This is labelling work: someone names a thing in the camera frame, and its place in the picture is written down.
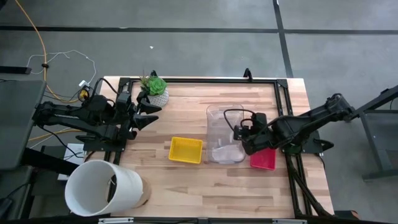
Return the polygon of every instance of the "clear plastic container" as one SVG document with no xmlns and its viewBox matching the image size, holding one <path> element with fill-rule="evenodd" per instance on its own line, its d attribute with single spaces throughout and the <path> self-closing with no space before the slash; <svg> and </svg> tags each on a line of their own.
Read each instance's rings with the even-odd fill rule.
<svg viewBox="0 0 398 224">
<path fill-rule="evenodd" d="M 233 131 L 224 118 L 227 109 L 243 109 L 242 105 L 211 105 L 207 107 L 207 143 L 206 154 L 211 162 L 219 164 L 235 164 L 245 157 L 241 141 L 233 139 Z M 243 111 L 228 111 L 226 113 L 232 127 L 240 125 L 244 118 Z"/>
</svg>

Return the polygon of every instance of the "yellow basket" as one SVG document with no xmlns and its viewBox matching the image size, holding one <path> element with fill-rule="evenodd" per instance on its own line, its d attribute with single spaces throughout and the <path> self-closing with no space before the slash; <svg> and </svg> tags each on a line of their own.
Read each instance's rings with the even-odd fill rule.
<svg viewBox="0 0 398 224">
<path fill-rule="evenodd" d="M 169 159 L 171 161 L 200 164 L 202 140 L 172 137 Z"/>
</svg>

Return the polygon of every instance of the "white cylindrical container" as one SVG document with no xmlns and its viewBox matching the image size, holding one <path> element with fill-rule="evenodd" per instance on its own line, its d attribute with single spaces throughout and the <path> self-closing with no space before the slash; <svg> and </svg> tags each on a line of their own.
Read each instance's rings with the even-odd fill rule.
<svg viewBox="0 0 398 224">
<path fill-rule="evenodd" d="M 116 176 L 116 191 L 107 202 L 109 180 Z M 83 217 L 120 212 L 134 207 L 142 195 L 142 179 L 129 169 L 93 160 L 77 167 L 65 187 L 68 208 Z"/>
</svg>

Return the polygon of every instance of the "concrete floor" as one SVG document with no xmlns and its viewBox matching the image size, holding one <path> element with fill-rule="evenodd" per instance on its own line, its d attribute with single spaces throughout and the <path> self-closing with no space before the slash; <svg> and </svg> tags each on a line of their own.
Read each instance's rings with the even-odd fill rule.
<svg viewBox="0 0 398 224">
<path fill-rule="evenodd" d="M 272 0 L 21 0 L 38 26 L 261 28 L 276 29 Z M 279 0 L 285 29 L 398 29 L 395 0 Z M 0 11 L 0 25 L 28 26 L 13 1 Z M 255 77 L 286 77 L 278 34 L 42 32 L 48 52 L 79 50 L 96 62 L 97 77 L 159 75 L 240 77 L 246 67 Z M 342 93 L 359 107 L 398 84 L 397 35 L 287 34 L 293 75 L 304 78 L 311 107 Z M 34 32 L 0 31 L 0 63 L 25 66 L 41 54 Z M 91 62 L 77 54 L 50 63 L 48 83 L 62 95 L 93 74 Z M 40 58 L 31 61 L 40 69 Z M 42 75 L 1 78 L 40 79 Z M 393 105 L 398 108 L 398 101 Z M 34 130 L 32 135 L 41 134 Z M 364 220 L 398 221 L 398 178 L 362 181 L 377 170 L 359 120 L 332 123 L 320 130 L 335 143 L 325 153 L 333 206 L 356 210 Z M 62 139 L 78 142 L 73 134 Z M 59 145 L 56 139 L 46 145 Z"/>
</svg>

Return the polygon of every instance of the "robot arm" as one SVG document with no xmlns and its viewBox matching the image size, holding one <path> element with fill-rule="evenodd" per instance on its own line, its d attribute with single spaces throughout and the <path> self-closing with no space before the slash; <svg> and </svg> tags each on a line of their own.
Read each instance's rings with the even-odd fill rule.
<svg viewBox="0 0 398 224">
<path fill-rule="evenodd" d="M 151 105 L 144 92 L 139 93 L 137 105 L 131 101 L 130 93 L 119 93 L 113 105 L 109 101 L 111 100 L 102 95 L 87 98 L 80 107 L 56 105 L 46 101 L 36 106 L 32 119 L 39 127 L 61 124 L 90 133 L 76 137 L 83 142 L 112 143 L 135 139 L 137 132 L 134 129 L 141 130 L 159 118 L 143 116 L 141 113 L 151 114 L 162 109 Z"/>
<path fill-rule="evenodd" d="M 234 139 L 241 140 L 246 154 L 265 148 L 284 148 L 287 152 L 300 152 L 310 134 L 332 121 L 342 121 L 354 108 L 337 93 L 318 108 L 299 116 L 280 116 L 267 124 L 264 113 L 253 113 L 252 126 L 235 126 Z"/>
</svg>

